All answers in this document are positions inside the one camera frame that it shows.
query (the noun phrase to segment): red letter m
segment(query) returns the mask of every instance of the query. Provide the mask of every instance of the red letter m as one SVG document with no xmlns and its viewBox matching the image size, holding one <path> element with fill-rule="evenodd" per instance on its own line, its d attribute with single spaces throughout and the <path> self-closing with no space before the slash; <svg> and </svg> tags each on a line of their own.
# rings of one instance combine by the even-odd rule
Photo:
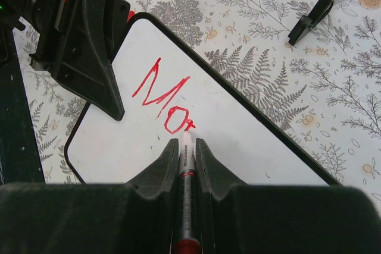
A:
<svg viewBox="0 0 381 254">
<path fill-rule="evenodd" d="M 164 104 L 163 108 L 160 110 L 160 112 L 159 112 L 159 114 L 157 115 L 156 118 L 158 118 L 160 116 L 161 112 L 167 107 L 167 105 L 171 102 L 171 100 L 174 98 L 174 96 L 179 92 L 179 90 L 184 86 L 184 84 L 191 78 L 191 77 L 186 77 L 185 79 L 182 79 L 169 92 L 166 92 L 165 94 L 163 94 L 162 96 L 159 96 L 156 99 L 153 99 L 151 101 L 147 101 L 148 98 L 149 98 L 149 95 L 151 94 L 152 88 L 154 87 L 154 84 L 155 84 L 155 81 L 157 79 L 157 76 L 159 75 L 159 63 L 160 63 L 160 61 L 161 61 L 161 58 L 158 58 L 156 63 L 152 67 L 152 69 L 149 71 L 147 76 L 144 78 L 142 84 L 138 87 L 136 92 L 134 92 L 133 95 L 132 95 L 132 97 L 135 97 L 140 92 L 141 88 L 144 86 L 145 82 L 148 80 L 150 75 L 152 73 L 155 73 L 154 79 L 153 79 L 153 81 L 151 83 L 151 86 L 149 87 L 147 96 L 145 97 L 145 99 L 144 99 L 144 101 L 142 103 L 142 106 L 153 104 L 153 103 L 159 104 L 160 102 L 162 102 L 163 100 L 165 100 L 168 96 L 170 96 L 172 94 L 170 96 L 170 98 L 168 99 L 168 101 Z"/>
</svg>

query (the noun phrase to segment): small whiteboard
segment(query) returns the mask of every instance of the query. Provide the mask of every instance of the small whiteboard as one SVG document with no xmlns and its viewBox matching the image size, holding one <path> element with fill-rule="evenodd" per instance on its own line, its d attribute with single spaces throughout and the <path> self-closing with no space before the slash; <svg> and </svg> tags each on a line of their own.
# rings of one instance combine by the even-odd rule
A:
<svg viewBox="0 0 381 254">
<path fill-rule="evenodd" d="M 153 16 L 130 20 L 113 69 L 123 119 L 89 105 L 65 146 L 82 182 L 129 181 L 187 128 L 247 183 L 337 183 Z"/>
</svg>

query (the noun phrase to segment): tablecloth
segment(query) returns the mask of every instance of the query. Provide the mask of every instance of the tablecloth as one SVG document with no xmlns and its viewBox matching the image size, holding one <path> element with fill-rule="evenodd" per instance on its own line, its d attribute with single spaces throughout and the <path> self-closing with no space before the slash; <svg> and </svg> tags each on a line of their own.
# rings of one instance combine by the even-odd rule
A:
<svg viewBox="0 0 381 254">
<path fill-rule="evenodd" d="M 295 46 L 288 34 L 318 0 L 126 0 L 157 16 L 345 186 L 381 209 L 381 0 L 339 0 Z M 78 183 L 64 144 L 85 104 L 14 32 L 47 183 Z"/>
</svg>

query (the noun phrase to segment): red marker cap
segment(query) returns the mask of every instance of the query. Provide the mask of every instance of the red marker cap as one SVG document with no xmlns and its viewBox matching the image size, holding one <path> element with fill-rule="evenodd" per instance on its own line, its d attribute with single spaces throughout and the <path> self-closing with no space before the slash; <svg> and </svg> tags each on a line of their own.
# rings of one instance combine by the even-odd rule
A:
<svg viewBox="0 0 381 254">
<path fill-rule="evenodd" d="M 194 241 L 183 239 L 172 246 L 171 254 L 201 254 L 201 245 Z"/>
</svg>

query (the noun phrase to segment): whiteboard marker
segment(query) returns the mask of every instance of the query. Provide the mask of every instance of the whiteboard marker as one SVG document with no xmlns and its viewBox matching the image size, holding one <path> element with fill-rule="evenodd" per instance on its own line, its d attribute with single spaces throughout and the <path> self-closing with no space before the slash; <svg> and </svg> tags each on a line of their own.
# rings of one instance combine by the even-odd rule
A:
<svg viewBox="0 0 381 254">
<path fill-rule="evenodd" d="M 192 136 L 182 136 L 179 158 L 177 204 L 172 234 L 172 254 L 201 254 L 201 239 L 196 219 L 196 165 Z"/>
</svg>

